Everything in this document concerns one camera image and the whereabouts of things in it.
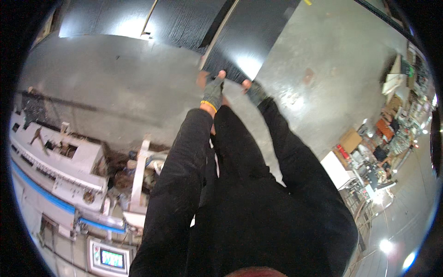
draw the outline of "blue stripe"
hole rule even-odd
[[[23,179],[28,185],[30,185],[36,192],[41,194],[46,200],[54,204],[55,206],[59,207],[62,210],[65,210],[66,212],[70,214],[74,214],[75,207],[58,199],[57,197],[53,196],[51,193],[44,190],[41,186],[37,185],[31,178],[28,177],[20,168],[19,166],[11,160],[12,169],[20,176],[20,178]]]
[[[25,172],[23,172],[19,166],[11,160],[12,169],[20,176],[20,178],[25,181],[31,188],[33,188],[36,192],[38,192],[41,196],[43,196],[46,200],[54,204],[55,206],[59,207],[60,209],[70,213],[75,213],[75,207],[64,202],[63,200],[58,199],[57,197],[53,196],[51,193],[47,192],[45,189],[43,189],[41,186],[39,186],[37,183],[35,183],[31,178],[29,178],[28,175],[26,175]],[[115,233],[124,234],[126,226],[123,227],[123,229],[117,229],[114,227],[109,227],[97,222],[90,221],[85,218],[81,218],[80,222],[86,223],[88,225],[91,225],[93,227],[104,229],[104,230],[110,230]]]
[[[100,224],[100,223],[97,223],[97,222],[94,222],[94,221],[90,221],[90,220],[85,219],[85,218],[81,218],[80,222],[86,223],[88,225],[91,225],[91,226],[99,228],[99,229],[109,230],[109,231],[112,231],[114,233],[119,233],[119,234],[124,234],[125,233],[124,229],[126,229],[125,227],[124,227],[123,230],[117,229],[117,228],[114,228],[114,227],[109,227],[109,226],[106,226],[106,225],[103,225],[103,224]]]

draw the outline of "cardboard box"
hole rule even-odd
[[[351,128],[340,138],[340,145],[350,154],[360,144],[363,139],[356,130]]]

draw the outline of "concrete floor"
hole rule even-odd
[[[376,122],[385,101],[382,75],[392,57],[405,54],[406,47],[403,36],[354,1],[318,0],[311,6],[301,2],[257,79],[279,103],[291,129],[321,160],[347,129],[358,128],[365,118]],[[91,111],[78,105],[45,103],[48,122],[70,122],[74,131],[107,141],[115,150],[139,147],[145,133],[151,133],[157,144],[171,145],[186,112],[198,106],[202,97],[195,85],[199,59],[192,51],[152,41],[111,35],[58,38],[53,34],[30,53],[19,88],[34,86],[45,95],[95,107]],[[254,64],[244,66],[248,69]],[[312,78],[304,82],[309,70]],[[271,171],[281,179],[262,117],[238,84],[226,81],[224,93],[257,140]],[[409,232],[410,226],[421,226],[422,215],[429,213],[428,206],[421,210],[418,203],[430,203],[433,190],[416,186],[421,174],[413,170],[418,164],[430,166],[429,149],[423,147],[416,154],[419,156],[403,165],[405,173],[398,174],[404,184],[398,187],[401,201],[386,212],[395,223],[388,224],[386,233],[384,217],[373,222],[367,251],[375,249],[379,238],[386,235],[399,241],[415,238],[405,244],[398,261],[392,263],[395,266],[388,267],[388,276],[394,275],[403,256],[422,238],[423,229]],[[407,175],[411,172],[414,178]],[[431,176],[421,172],[426,178]],[[414,223],[412,218],[421,221]],[[385,273],[386,259],[377,255],[371,264],[365,261],[359,276]]]

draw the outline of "digital display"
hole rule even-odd
[[[100,250],[101,263],[104,265],[110,265],[118,268],[124,267],[123,255],[106,250]]]

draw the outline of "workshop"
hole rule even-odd
[[[48,269],[58,277],[143,276],[145,264],[145,276],[249,276],[242,270],[250,267],[272,269],[275,275],[266,276],[404,274],[434,220],[443,125],[427,58],[389,3],[61,1],[29,50],[9,123],[17,204]],[[276,115],[267,114],[270,107]],[[193,122],[187,129],[201,110],[204,127]],[[240,122],[236,134],[255,144],[226,135],[233,145],[223,152],[217,134],[235,123],[220,123],[218,114]],[[202,130],[205,144],[195,148]],[[197,165],[179,164],[185,150],[196,159],[203,148],[203,173],[188,174]],[[299,156],[289,157],[288,148]],[[244,177],[248,166],[232,149],[243,151],[246,165],[261,163],[270,173],[257,177],[252,168]],[[241,188],[220,200],[232,193],[217,188],[231,167]],[[175,193],[180,174],[183,186]],[[295,175],[304,198],[291,184]],[[285,218],[291,223],[277,225],[289,206],[276,200],[276,212],[266,214],[274,196],[243,190],[249,179],[266,178],[278,184],[276,194],[286,192],[285,201],[297,202],[297,213]],[[185,186],[194,179],[199,187]],[[255,211],[251,195],[259,199]],[[189,207],[167,202],[185,197]],[[225,206],[208,215],[214,203]],[[273,241],[307,228],[303,220],[317,213],[309,228],[321,231],[300,230],[286,240],[300,249],[315,233],[300,256]],[[242,220],[258,227],[242,233],[235,225]],[[228,229],[238,239],[228,238]],[[170,250],[181,235],[184,250],[181,242]],[[241,246],[227,246],[234,242]],[[250,245],[256,252],[239,258]],[[317,259],[310,255],[318,245],[325,249]],[[299,261],[280,265],[279,251]],[[313,264],[296,269],[305,261]]]

